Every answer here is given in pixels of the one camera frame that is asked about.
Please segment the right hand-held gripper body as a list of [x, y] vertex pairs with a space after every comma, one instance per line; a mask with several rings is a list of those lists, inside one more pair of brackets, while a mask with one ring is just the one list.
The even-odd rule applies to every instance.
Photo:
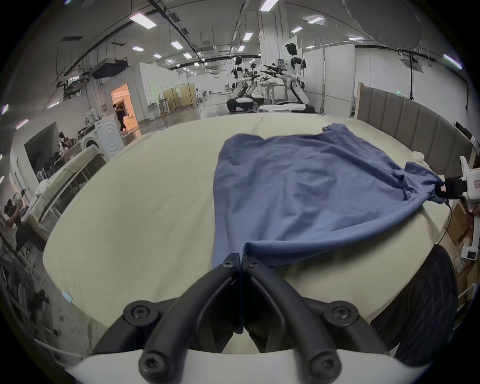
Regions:
[[473, 211], [480, 202], [480, 170], [470, 168], [464, 156], [459, 158], [462, 176], [449, 179], [449, 199], [461, 200], [466, 203], [467, 210], [473, 216], [472, 242], [463, 245], [460, 257], [467, 260], [477, 260], [480, 240], [480, 218]]

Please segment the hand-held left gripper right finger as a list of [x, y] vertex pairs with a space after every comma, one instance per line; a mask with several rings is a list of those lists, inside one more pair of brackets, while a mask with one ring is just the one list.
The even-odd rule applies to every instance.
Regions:
[[261, 353], [292, 348], [306, 381], [335, 381], [339, 347], [388, 355], [387, 347], [350, 302], [302, 297], [255, 256], [242, 261], [244, 326]]

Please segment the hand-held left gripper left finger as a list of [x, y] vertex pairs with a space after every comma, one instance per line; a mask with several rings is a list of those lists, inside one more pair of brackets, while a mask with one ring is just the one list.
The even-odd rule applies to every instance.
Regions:
[[220, 353], [240, 329], [240, 272], [240, 256], [233, 253], [177, 298], [129, 303], [92, 355], [142, 350], [140, 375], [146, 381], [173, 381], [188, 349]]

